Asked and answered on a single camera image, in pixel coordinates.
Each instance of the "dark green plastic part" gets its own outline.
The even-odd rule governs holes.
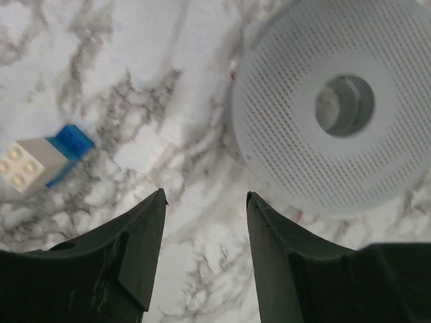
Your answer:
[[[49,251],[0,251],[0,323],[141,322],[150,306],[165,212],[159,190]]]
[[[350,250],[246,203],[261,323],[431,322],[431,244]]]

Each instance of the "lego stud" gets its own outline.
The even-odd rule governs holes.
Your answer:
[[[13,148],[7,152],[7,158],[13,161],[17,161],[21,158],[22,153],[18,148]]]
[[[11,183],[15,187],[21,186],[25,182],[26,182],[26,180],[24,179],[24,177],[22,177],[22,175],[15,175],[14,177],[11,178]]]
[[[37,167],[38,166],[34,162],[30,161],[26,165],[24,165],[24,167],[22,169],[25,173],[30,174],[30,173],[34,172],[37,169]]]
[[[7,161],[0,161],[0,174],[6,174],[10,167]]]

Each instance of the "lego brick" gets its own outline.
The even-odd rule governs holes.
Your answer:
[[[18,141],[0,157],[0,175],[23,194],[52,180],[68,159],[45,138]]]
[[[55,137],[78,158],[94,147],[94,142],[74,124],[66,124]]]
[[[69,173],[75,167],[76,163],[79,161],[79,158],[76,157],[76,155],[72,153],[72,151],[56,137],[49,137],[46,138],[46,140],[68,159],[68,162],[63,167],[63,169],[50,182],[46,183],[46,187],[52,188],[54,185],[62,181],[64,177],[66,177],[67,173]]]

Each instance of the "gray marble veining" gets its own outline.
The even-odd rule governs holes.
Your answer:
[[[50,248],[163,187],[170,206],[145,318],[201,323],[260,322],[248,190],[350,248],[430,241],[430,175],[379,208],[334,218],[268,196],[232,154],[229,68],[280,2],[0,1],[0,152],[65,122],[97,146],[54,190],[22,198],[1,187],[0,248]]]

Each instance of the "circular hole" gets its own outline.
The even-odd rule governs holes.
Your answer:
[[[24,179],[24,177],[22,175],[15,175],[11,178],[11,183],[12,185],[14,185],[15,187],[21,186],[26,182],[26,180]]]
[[[19,160],[21,156],[21,151],[18,148],[13,148],[7,152],[7,158],[13,161]]]
[[[9,164],[5,161],[0,161],[0,173],[6,174],[9,171]]]
[[[315,101],[319,126],[329,135],[348,137],[360,132],[374,112],[374,94],[369,84],[354,75],[328,81]]]
[[[67,132],[61,132],[59,133],[59,137],[60,137],[60,140],[62,141],[69,141],[71,138],[71,135],[70,133],[67,133]]]
[[[73,242],[63,242],[62,244],[57,244],[56,246],[53,246],[49,251],[60,251],[60,250],[68,250],[76,247],[76,244]]]
[[[22,168],[25,173],[32,173],[37,169],[37,166],[34,162],[29,162]]]
[[[84,150],[80,143],[73,143],[71,146],[72,146],[72,151],[75,153],[79,153]]]

